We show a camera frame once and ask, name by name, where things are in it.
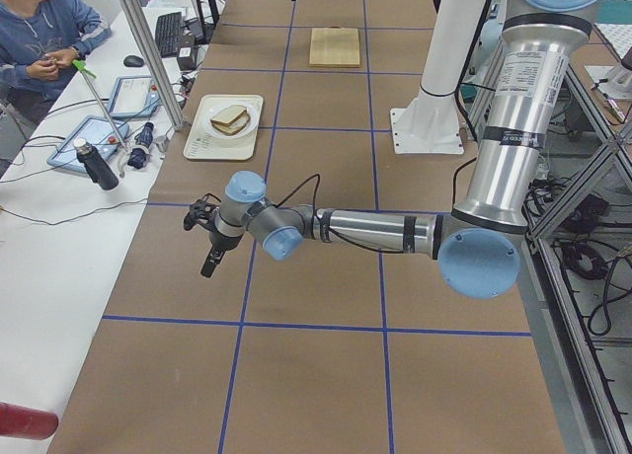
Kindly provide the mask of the person's hand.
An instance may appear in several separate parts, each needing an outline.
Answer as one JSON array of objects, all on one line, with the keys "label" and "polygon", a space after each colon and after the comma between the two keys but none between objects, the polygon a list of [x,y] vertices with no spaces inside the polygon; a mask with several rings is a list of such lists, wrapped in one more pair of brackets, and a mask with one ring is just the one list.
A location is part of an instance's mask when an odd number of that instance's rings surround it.
[{"label": "person's hand", "polygon": [[73,61],[80,57],[79,52],[72,48],[64,48],[46,53],[42,59],[48,61],[60,69],[67,69],[73,65]]}]

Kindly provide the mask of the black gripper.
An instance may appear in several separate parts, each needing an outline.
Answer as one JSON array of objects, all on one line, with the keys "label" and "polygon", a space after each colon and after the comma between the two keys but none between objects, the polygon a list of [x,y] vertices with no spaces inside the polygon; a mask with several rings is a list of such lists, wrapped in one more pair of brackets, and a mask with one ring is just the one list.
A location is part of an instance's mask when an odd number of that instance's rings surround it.
[{"label": "black gripper", "polygon": [[217,229],[209,232],[211,249],[205,257],[200,269],[204,277],[212,277],[216,268],[221,264],[225,252],[234,250],[240,243],[242,235],[228,236]]}]

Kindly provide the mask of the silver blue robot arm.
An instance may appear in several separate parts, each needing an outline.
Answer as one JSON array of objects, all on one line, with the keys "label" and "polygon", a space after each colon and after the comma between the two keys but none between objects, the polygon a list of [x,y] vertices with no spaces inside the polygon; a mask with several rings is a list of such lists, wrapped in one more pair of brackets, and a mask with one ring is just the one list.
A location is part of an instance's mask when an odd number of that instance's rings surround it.
[{"label": "silver blue robot arm", "polygon": [[234,174],[224,199],[204,221],[210,251],[201,274],[251,234],[274,259],[306,238],[343,241],[375,252],[426,254],[455,291],[479,299],[510,289],[520,270],[517,239],[527,228],[521,207],[537,166],[570,55],[586,44],[600,0],[508,0],[501,38],[504,61],[465,197],[449,215],[422,217],[284,208],[256,173]]}]

